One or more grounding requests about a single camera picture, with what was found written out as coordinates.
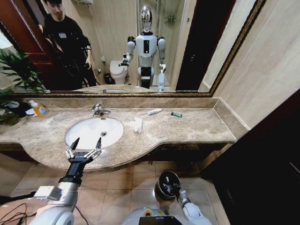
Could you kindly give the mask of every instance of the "robot screen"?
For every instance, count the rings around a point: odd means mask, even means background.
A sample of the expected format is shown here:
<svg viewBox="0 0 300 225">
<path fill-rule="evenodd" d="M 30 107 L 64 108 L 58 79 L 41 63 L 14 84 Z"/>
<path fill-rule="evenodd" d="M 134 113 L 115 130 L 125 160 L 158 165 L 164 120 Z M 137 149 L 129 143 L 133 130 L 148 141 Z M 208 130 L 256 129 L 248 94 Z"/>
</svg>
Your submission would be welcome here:
<svg viewBox="0 0 300 225">
<path fill-rule="evenodd" d="M 173 216 L 141 217 L 139 225 L 182 225 L 182 223 Z"/>
</svg>

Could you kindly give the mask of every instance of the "cable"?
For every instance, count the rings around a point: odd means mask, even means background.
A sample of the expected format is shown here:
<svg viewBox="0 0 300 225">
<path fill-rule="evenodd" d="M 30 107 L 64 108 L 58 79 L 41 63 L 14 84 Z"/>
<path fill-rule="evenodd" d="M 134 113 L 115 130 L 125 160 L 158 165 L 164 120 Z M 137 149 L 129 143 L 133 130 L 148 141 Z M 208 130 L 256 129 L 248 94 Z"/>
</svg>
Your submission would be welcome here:
<svg viewBox="0 0 300 225">
<path fill-rule="evenodd" d="M 19 208 L 20 206 L 24 205 L 25 206 L 25 212 L 24 213 L 21 213 L 21 212 L 18 212 L 16 213 L 12 218 L 6 220 L 6 221 L 1 221 L 3 220 L 7 215 L 9 215 L 11 212 L 13 212 L 14 210 L 16 210 L 17 208 Z M 27 204 L 26 203 L 22 203 L 20 205 L 18 205 L 17 207 L 13 208 L 11 211 L 9 211 L 7 214 L 5 214 L 1 219 L 0 219 L 0 223 L 4 224 L 4 223 L 7 223 L 8 221 L 10 221 L 11 219 L 13 219 L 14 217 L 16 216 L 19 216 L 20 214 L 26 214 L 27 212 Z"/>
<path fill-rule="evenodd" d="M 2 221 L 7 215 L 9 215 L 11 212 L 13 212 L 14 210 L 16 210 L 17 208 L 19 208 L 20 206 L 24 205 L 25 206 L 25 212 L 17 212 L 16 214 L 14 214 L 11 218 Z M 25 225 L 27 224 L 27 218 L 35 216 L 37 213 L 33 213 L 31 215 L 27 215 L 27 204 L 26 203 L 22 203 L 20 205 L 18 205 L 17 207 L 15 207 L 14 209 L 12 209 L 10 212 L 8 212 L 7 214 L 5 214 L 1 219 L 0 219 L 0 225 L 5 225 L 6 223 L 11 223 L 13 221 L 19 220 L 19 222 L 17 223 L 18 225 L 21 225 L 23 222 L 25 222 Z"/>
<path fill-rule="evenodd" d="M 77 206 L 75 206 L 75 208 L 78 210 L 80 216 L 82 216 L 82 218 L 85 220 L 86 224 L 87 224 L 87 225 L 90 225 L 89 222 L 88 222 L 88 220 L 87 220 L 87 219 L 83 216 L 83 214 L 80 212 L 79 208 L 78 208 Z"/>
</svg>

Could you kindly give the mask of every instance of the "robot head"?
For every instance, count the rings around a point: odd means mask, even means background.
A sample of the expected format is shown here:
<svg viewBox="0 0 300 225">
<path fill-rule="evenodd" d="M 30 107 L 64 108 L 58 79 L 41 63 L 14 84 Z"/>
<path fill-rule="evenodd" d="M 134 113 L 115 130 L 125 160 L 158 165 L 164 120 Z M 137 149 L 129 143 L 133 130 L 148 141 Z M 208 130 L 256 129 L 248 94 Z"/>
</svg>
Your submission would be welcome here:
<svg viewBox="0 0 300 225">
<path fill-rule="evenodd" d="M 142 30 L 149 33 L 152 23 L 152 13 L 149 6 L 143 6 L 141 10 Z"/>
</svg>

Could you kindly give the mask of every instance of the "soap bottle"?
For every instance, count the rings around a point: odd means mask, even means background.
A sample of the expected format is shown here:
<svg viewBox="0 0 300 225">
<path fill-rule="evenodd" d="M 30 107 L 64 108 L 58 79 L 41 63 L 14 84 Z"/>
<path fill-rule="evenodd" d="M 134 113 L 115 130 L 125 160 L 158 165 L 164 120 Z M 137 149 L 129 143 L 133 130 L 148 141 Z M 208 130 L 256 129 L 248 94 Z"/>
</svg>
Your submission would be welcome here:
<svg viewBox="0 0 300 225">
<path fill-rule="evenodd" d="M 30 100 L 29 104 L 31 105 L 38 117 L 44 117 L 49 113 L 49 110 L 47 108 L 36 103 L 34 100 Z"/>
</svg>

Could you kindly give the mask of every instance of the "mirror frame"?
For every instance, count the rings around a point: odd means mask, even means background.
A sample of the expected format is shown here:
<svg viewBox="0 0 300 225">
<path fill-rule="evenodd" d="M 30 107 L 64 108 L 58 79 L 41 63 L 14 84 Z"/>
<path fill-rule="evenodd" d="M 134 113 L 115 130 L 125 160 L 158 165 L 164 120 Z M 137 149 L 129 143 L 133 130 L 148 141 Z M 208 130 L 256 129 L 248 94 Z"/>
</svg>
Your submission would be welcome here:
<svg viewBox="0 0 300 225">
<path fill-rule="evenodd" d="M 199 97 L 212 97 L 218 85 L 222 81 L 225 73 L 230 67 L 234 57 L 236 56 L 239 48 L 244 42 L 247 34 L 249 33 L 252 25 L 254 24 L 257 16 L 259 15 L 266 0 L 256 0 L 254 3 L 243 27 L 241 28 L 229 54 L 227 55 L 211 89 L 209 92 L 198 91 L 177 91 L 166 93 L 82 93 L 80 91 L 52 91 L 51 93 L 13 93 L 11 96 L 15 98 L 107 98 L 107 97 L 156 97 L 156 98 L 199 98 Z M 14 41 L 10 32 L 6 29 L 3 23 L 0 22 L 0 29 L 7 36 L 9 41 L 18 50 L 18 44 Z"/>
</svg>

